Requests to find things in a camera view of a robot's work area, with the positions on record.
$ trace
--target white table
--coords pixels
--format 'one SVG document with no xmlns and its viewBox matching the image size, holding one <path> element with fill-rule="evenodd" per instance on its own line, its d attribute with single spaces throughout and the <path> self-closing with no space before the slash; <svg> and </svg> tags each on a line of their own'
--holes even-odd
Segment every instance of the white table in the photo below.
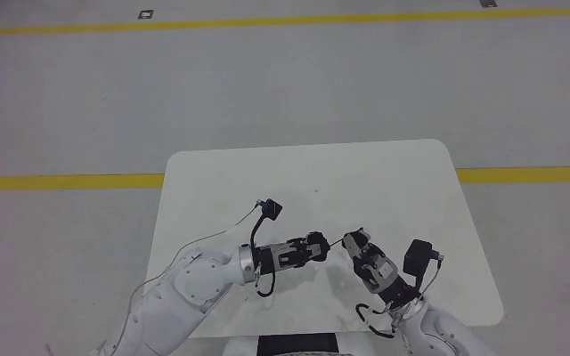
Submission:
<svg viewBox="0 0 570 356">
<path fill-rule="evenodd" d="M 493 325 L 503 308 L 445 146 L 434 140 L 364 142 L 179 152 L 167 164 L 148 277 L 179 246 L 236 223 L 257 198 L 283 205 L 266 221 L 258 245 L 321 231 L 331 243 L 363 226 L 401 269 L 413 239 L 445 255 L 428 290 L 431 302 L 468 326 Z M 248 236 L 254 214 L 231 236 L 201 243 L 230 254 Z M 431 263 L 424 286 L 435 272 Z M 410 283 L 412 278 L 403 275 Z M 268 289 L 270 276 L 263 276 Z M 340 244 L 325 263 L 277 273 L 275 294 L 234 286 L 191 337 L 258 336 L 368 330 L 357 303 L 382 307 L 354 275 Z M 388 317 L 377 320 L 388 328 Z"/>
</svg>

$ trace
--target gray floor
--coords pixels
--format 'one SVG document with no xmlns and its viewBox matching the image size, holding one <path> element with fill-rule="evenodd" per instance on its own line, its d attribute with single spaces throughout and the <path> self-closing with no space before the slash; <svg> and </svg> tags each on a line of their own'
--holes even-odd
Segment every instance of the gray floor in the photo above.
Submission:
<svg viewBox="0 0 570 356">
<path fill-rule="evenodd" d="M 501 8 L 564 1 L 500 1 Z M 478 11 L 477 0 L 27 1 L 4 27 Z M 164 172 L 178 150 L 437 138 L 457 167 L 570 166 L 568 18 L 0 36 L 0 175 Z M 500 355 L 567 355 L 570 186 L 463 186 Z M 158 190 L 0 193 L 0 353 L 88 354 L 146 272 Z M 403 354 L 374 338 L 379 354 Z M 176 355 L 220 354 L 191 340 Z"/>
</svg>

